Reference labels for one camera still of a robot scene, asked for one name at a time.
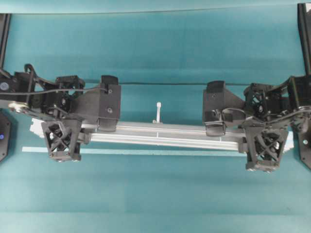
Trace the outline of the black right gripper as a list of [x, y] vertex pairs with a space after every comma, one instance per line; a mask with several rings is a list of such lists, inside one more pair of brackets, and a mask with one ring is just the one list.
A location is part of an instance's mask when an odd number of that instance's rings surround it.
[[225, 87], [225, 81], [207, 83], [203, 91], [202, 120], [207, 136], [224, 136], [226, 126], [221, 111], [226, 108], [242, 109], [245, 101]]

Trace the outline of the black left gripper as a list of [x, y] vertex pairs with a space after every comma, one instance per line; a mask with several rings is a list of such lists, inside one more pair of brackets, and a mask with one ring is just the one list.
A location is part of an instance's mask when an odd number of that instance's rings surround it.
[[121, 112], [121, 86], [119, 79], [102, 75], [101, 84], [107, 91], [95, 89], [79, 96], [72, 102], [72, 113], [88, 121], [97, 121], [97, 132], [115, 132]]

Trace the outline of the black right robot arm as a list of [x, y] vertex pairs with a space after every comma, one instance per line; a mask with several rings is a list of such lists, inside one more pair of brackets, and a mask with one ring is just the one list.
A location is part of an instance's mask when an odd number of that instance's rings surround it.
[[203, 91], [202, 121], [208, 136], [223, 136], [238, 126], [284, 128], [305, 133], [311, 121], [311, 77], [291, 76], [280, 85], [250, 84], [244, 99], [227, 89], [224, 81], [207, 83]]

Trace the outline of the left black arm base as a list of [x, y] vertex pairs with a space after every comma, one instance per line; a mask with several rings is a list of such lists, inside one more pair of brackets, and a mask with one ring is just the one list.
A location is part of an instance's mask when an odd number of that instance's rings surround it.
[[0, 161], [8, 155], [12, 123], [7, 115], [0, 110]]

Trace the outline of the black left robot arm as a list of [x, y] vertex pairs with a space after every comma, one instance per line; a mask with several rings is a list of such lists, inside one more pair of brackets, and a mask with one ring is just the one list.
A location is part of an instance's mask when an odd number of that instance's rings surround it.
[[0, 70], [0, 106], [43, 121], [86, 121], [99, 131], [113, 132], [121, 116], [121, 86], [110, 75], [91, 88], [77, 75], [52, 82], [26, 64], [23, 72]]

